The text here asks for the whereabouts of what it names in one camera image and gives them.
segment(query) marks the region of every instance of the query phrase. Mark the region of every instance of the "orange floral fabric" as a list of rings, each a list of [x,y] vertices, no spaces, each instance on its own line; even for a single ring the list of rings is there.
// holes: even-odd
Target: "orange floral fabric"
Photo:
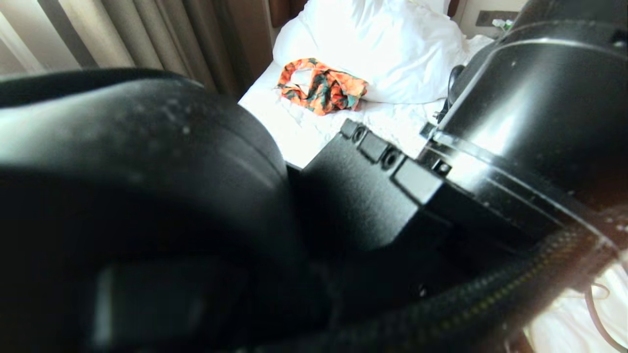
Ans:
[[[312,69],[310,91],[307,93],[290,84],[292,74],[304,68]],[[341,109],[355,110],[368,85],[365,80],[333,70],[314,58],[287,64],[277,83],[283,97],[321,116]]]

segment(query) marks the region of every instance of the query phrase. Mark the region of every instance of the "beige curtain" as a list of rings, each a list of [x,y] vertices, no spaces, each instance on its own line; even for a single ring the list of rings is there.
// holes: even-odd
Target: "beige curtain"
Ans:
[[[168,70],[239,97],[272,61],[267,0],[58,0],[99,67]]]

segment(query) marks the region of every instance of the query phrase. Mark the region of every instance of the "cable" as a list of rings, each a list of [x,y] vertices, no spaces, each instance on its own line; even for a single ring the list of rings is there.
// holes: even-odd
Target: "cable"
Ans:
[[[598,283],[594,283],[593,285],[609,291],[608,288]],[[589,287],[588,290],[585,292],[585,301],[587,302],[587,309],[589,311],[589,315],[591,315],[591,320],[593,320],[595,328],[598,330],[598,332],[600,332],[600,335],[602,335],[604,340],[606,340],[606,342],[608,342],[614,349],[617,349],[617,352],[628,353],[628,348],[620,345],[616,340],[614,340],[613,337],[611,337],[606,331],[604,325],[602,325],[602,321],[600,320],[600,317],[597,315],[597,311],[595,310],[595,304],[593,302],[593,290],[591,289],[591,287]]]

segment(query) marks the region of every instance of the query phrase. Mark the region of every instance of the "white sheet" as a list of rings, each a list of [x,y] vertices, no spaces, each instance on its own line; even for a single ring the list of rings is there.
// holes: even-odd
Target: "white sheet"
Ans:
[[[283,67],[273,62],[239,104],[271,133],[284,159],[303,168],[338,133],[346,119],[362,122],[378,136],[417,156],[425,144],[419,132],[443,107],[444,99],[427,104],[360,102],[359,111],[318,116],[281,97],[275,89]]]

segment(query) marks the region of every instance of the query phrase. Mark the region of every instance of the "white pillow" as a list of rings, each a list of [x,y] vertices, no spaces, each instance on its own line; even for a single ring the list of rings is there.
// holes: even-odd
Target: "white pillow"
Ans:
[[[447,94],[451,69],[466,61],[458,26],[430,8],[437,0],[309,0],[273,48],[286,65],[315,57],[369,83],[366,100],[420,104]]]

